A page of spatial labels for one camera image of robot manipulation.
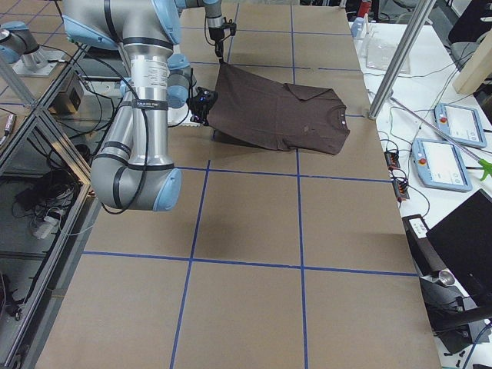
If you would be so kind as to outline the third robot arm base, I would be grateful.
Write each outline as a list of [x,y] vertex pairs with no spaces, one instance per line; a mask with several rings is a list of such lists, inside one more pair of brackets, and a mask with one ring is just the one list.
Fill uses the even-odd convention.
[[47,77],[65,53],[40,46],[24,22],[1,25],[1,57],[21,76]]

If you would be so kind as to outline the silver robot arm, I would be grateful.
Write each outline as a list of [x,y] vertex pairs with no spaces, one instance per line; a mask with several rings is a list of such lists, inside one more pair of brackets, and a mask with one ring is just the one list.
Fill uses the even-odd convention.
[[222,14],[220,0],[177,0],[180,15],[187,8],[204,9],[204,38],[214,48],[220,64],[224,64],[224,42],[236,35],[237,24]]
[[114,213],[169,211],[181,172],[168,153],[168,111],[188,106],[205,123],[217,100],[197,86],[183,54],[180,13],[203,8],[215,51],[222,52],[224,19],[218,1],[66,1],[65,32],[75,41],[120,52],[130,76],[116,114],[91,165],[91,184]]

